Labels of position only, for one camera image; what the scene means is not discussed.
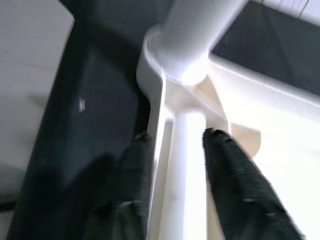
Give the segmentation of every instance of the white plastic pipe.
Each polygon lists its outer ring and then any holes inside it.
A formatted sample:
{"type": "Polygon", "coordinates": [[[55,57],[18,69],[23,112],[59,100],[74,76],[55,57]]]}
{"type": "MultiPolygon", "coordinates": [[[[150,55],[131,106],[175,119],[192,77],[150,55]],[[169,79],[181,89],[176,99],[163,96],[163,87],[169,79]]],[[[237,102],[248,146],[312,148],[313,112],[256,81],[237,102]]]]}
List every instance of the white plastic pipe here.
{"type": "Polygon", "coordinates": [[[175,116],[160,240],[207,239],[205,128],[206,117],[197,109],[180,110],[175,116]]]}
{"type": "Polygon", "coordinates": [[[171,80],[194,85],[207,74],[208,54],[248,0],[176,0],[149,50],[171,80]]]}

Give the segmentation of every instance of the white tube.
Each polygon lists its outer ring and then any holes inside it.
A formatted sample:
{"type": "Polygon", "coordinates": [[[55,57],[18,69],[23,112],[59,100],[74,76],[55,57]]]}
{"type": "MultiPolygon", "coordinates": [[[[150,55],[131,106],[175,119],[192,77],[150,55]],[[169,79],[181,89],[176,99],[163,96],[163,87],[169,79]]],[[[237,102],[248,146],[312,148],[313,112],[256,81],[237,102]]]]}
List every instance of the white tube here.
{"type": "Polygon", "coordinates": [[[247,1],[176,0],[160,33],[149,43],[168,78],[187,85],[203,80],[210,49],[247,1]],[[186,80],[187,74],[193,77],[186,80]]]}
{"type": "Polygon", "coordinates": [[[205,115],[196,109],[179,111],[173,124],[160,240],[206,240],[206,170],[202,136],[205,115]]]}

